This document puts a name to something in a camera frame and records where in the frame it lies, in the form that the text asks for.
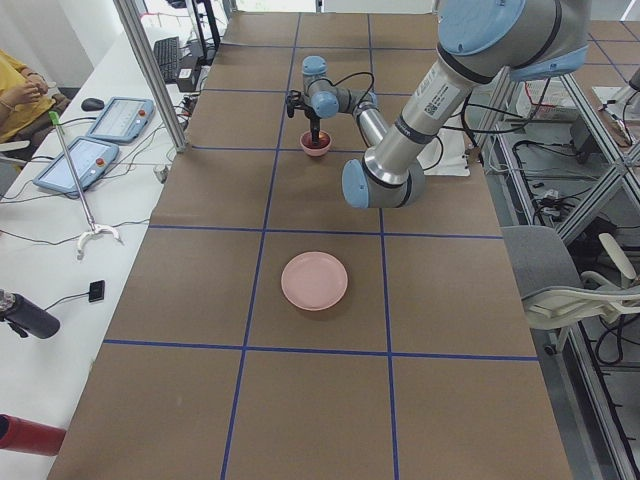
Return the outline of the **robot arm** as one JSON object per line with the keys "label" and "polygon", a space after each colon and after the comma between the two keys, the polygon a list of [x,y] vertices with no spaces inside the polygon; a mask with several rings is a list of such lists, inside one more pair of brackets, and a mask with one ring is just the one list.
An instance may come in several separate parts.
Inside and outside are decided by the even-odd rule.
{"label": "robot arm", "polygon": [[579,69],[590,19],[588,1],[447,1],[438,12],[437,59],[393,124],[373,93],[333,83],[320,56],[304,59],[303,88],[288,92],[287,114],[305,113],[313,143],[321,120],[352,115],[368,148],[343,168],[345,200],[355,208],[400,208],[424,190],[419,154],[474,88],[503,68],[515,82]]}

